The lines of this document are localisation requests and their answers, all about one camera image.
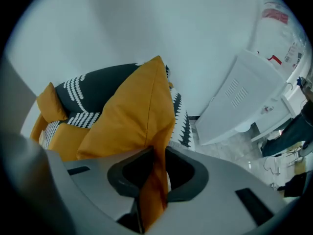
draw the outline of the tiled floor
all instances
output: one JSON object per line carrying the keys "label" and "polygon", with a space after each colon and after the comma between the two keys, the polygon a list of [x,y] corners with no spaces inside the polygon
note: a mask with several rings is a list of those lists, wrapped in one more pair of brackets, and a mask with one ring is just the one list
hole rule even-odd
{"label": "tiled floor", "polygon": [[[194,121],[191,121],[191,126],[194,131]],[[202,146],[199,145],[198,136],[194,133],[196,152],[238,164],[267,185],[275,182],[277,185],[283,186],[294,176],[294,166],[288,167],[288,163],[292,162],[294,157],[287,157],[285,154],[278,157],[276,163],[275,158],[262,158],[257,142],[252,143],[250,141],[252,135],[253,130],[250,129],[223,142]],[[277,173],[278,167],[279,175],[272,174],[270,168],[273,173]]]}

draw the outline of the yellow pillow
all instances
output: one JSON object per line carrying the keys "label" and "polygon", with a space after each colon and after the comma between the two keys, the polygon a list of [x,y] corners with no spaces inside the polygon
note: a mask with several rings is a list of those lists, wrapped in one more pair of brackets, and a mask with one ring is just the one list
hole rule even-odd
{"label": "yellow pillow", "polygon": [[49,83],[44,92],[37,97],[37,104],[41,114],[48,123],[67,119],[67,115],[52,83]]}
{"label": "yellow pillow", "polygon": [[33,130],[31,131],[30,138],[36,142],[39,142],[39,136],[41,132],[47,128],[47,126],[47,121],[44,119],[43,115],[40,114],[33,127]]}
{"label": "yellow pillow", "polygon": [[77,149],[88,131],[87,128],[61,123],[53,135],[48,149],[57,151],[63,162],[77,160]]}
{"label": "yellow pillow", "polygon": [[85,159],[154,146],[154,168],[139,195],[145,230],[166,208],[165,148],[174,125],[174,106],[165,66],[157,56],[120,85],[77,152],[78,159]]}

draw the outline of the black and white pillow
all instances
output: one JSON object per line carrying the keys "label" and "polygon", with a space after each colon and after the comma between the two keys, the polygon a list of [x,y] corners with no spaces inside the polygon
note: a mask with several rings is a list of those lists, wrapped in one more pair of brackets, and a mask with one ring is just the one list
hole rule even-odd
{"label": "black and white pillow", "polygon": [[176,91],[176,89],[170,87],[170,91],[174,104],[175,126],[169,146],[173,148],[182,147],[184,149],[195,151],[195,142],[186,107],[181,99],[181,95]]}
{"label": "black and white pillow", "polygon": [[67,124],[74,125],[80,128],[90,129],[93,126],[93,124],[98,120],[99,117],[100,117],[100,112],[71,113],[68,116],[67,120],[55,121],[55,122],[48,124],[47,128],[45,129],[46,142],[43,145],[44,149],[48,149],[51,139],[54,136],[55,132],[57,131],[61,123],[67,123]]}
{"label": "black and white pillow", "polygon": [[139,66],[126,64],[89,72],[56,87],[56,93],[68,112],[102,112],[118,87]]}

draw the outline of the vent grille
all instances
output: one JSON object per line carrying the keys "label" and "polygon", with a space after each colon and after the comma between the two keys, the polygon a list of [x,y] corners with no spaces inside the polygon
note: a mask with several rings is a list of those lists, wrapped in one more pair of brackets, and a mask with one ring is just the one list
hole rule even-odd
{"label": "vent grille", "polygon": [[239,82],[236,79],[233,79],[228,89],[225,91],[226,96],[230,97],[234,91],[237,89]]}
{"label": "vent grille", "polygon": [[241,88],[240,91],[237,93],[237,95],[234,97],[234,99],[231,101],[231,104],[234,108],[236,108],[248,95],[248,92],[245,90],[245,88]]}

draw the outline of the red label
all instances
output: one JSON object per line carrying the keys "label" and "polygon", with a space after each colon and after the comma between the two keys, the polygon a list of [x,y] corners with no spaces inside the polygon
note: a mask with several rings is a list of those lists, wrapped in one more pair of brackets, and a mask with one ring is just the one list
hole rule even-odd
{"label": "red label", "polygon": [[265,9],[262,12],[262,18],[274,18],[284,24],[288,24],[288,15],[275,9]]}

